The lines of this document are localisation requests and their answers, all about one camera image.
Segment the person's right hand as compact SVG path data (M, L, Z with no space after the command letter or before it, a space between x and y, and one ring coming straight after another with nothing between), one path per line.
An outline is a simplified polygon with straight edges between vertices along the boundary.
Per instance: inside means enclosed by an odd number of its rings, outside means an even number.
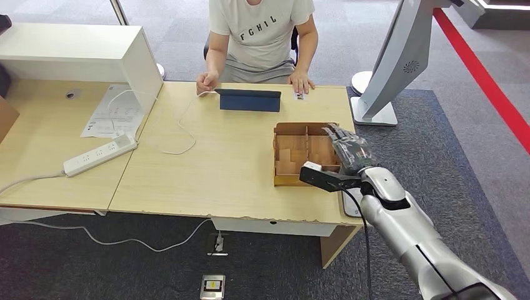
M201 73L196 78L196 94L198 96L213 92L219 83L219 73L217 71L207 71Z

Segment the person's left hand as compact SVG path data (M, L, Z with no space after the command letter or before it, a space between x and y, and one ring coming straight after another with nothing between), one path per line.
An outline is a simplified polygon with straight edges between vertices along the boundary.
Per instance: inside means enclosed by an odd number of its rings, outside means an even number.
M295 70L288 76L287 83L291 84L294 92L298 94L309 94L315 88L315 84L310 80L306 71Z

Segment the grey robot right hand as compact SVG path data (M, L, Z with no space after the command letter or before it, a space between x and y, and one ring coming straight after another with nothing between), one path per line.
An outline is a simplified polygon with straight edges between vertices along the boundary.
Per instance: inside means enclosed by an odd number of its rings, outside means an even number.
M337 157L340 159L340 173L355 176L360 170L378 165L368 142L352 131L334 123L322 127L328 135Z

